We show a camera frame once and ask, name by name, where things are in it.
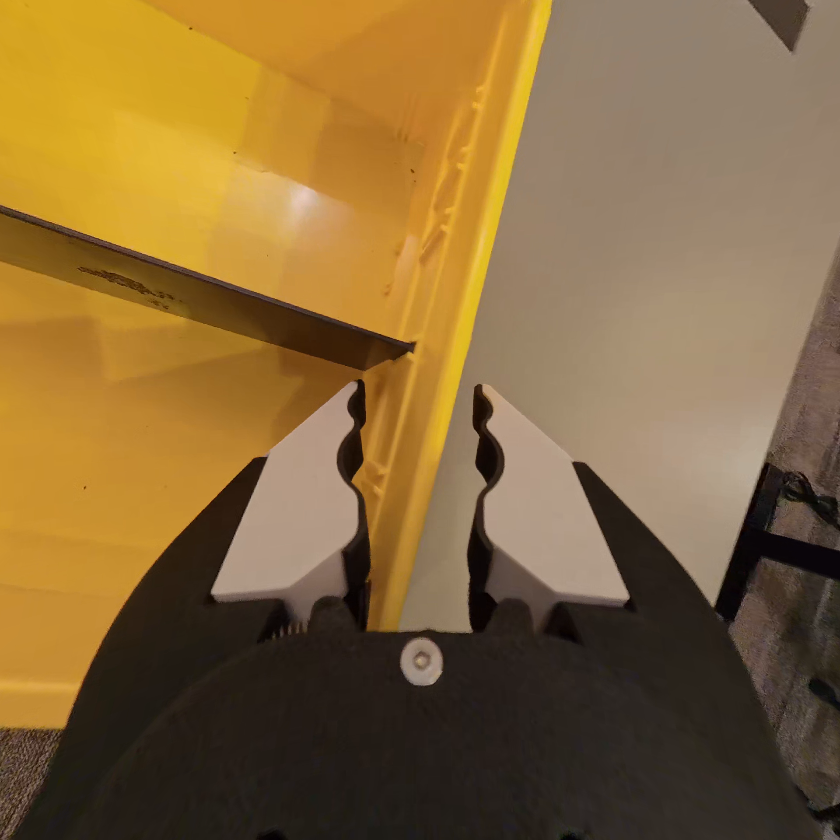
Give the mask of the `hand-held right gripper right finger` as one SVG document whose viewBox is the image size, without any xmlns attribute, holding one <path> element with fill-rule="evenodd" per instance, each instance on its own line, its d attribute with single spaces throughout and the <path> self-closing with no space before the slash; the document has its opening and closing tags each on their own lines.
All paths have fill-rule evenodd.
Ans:
<svg viewBox="0 0 840 840">
<path fill-rule="evenodd" d="M 469 535 L 469 624 L 503 601 L 548 631 L 559 604 L 623 609 L 631 596 L 573 458 L 488 384 L 474 388 L 476 468 L 485 481 Z"/>
</svg>

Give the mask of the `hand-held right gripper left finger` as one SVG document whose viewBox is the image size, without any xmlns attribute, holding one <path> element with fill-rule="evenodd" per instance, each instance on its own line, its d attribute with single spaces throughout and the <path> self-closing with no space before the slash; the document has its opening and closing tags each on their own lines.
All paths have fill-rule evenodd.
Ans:
<svg viewBox="0 0 840 840">
<path fill-rule="evenodd" d="M 216 602 L 280 600 L 308 620 L 324 596 L 368 614 L 371 544 L 353 483 L 364 461 L 365 388 L 352 381 L 268 453 L 211 589 Z"/>
</svg>

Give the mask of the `yellow plastic bin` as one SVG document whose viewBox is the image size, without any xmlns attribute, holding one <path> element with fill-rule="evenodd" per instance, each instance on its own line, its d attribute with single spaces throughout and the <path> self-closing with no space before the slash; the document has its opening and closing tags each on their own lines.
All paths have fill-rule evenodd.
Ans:
<svg viewBox="0 0 840 840">
<path fill-rule="evenodd" d="M 361 372 L 273 301 L 412 348 L 363 374 L 373 628 L 396 629 L 551 2 L 2 2 L 2 728 L 66 725 L 185 525 Z M 224 287 L 233 287 L 227 292 Z"/>
</svg>

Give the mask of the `black bin divider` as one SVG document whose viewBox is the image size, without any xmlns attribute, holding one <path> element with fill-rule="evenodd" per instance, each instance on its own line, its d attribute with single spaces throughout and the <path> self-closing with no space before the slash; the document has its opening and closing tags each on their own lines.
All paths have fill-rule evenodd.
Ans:
<svg viewBox="0 0 840 840">
<path fill-rule="evenodd" d="M 1 260 L 357 371 L 415 350 L 414 342 L 299 308 L 7 206 L 1 206 Z"/>
</svg>

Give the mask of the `black table leg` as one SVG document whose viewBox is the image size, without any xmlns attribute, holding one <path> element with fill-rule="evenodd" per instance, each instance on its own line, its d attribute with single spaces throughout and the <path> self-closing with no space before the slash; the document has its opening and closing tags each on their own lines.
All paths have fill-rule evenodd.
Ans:
<svg viewBox="0 0 840 840">
<path fill-rule="evenodd" d="M 802 472 L 765 463 L 717 596 L 715 610 L 725 623 L 736 618 L 762 560 L 782 563 L 831 581 L 839 579 L 838 549 L 772 532 L 774 516 L 782 501 L 802 504 L 819 522 L 839 529 L 838 499 L 816 491 Z"/>
</svg>

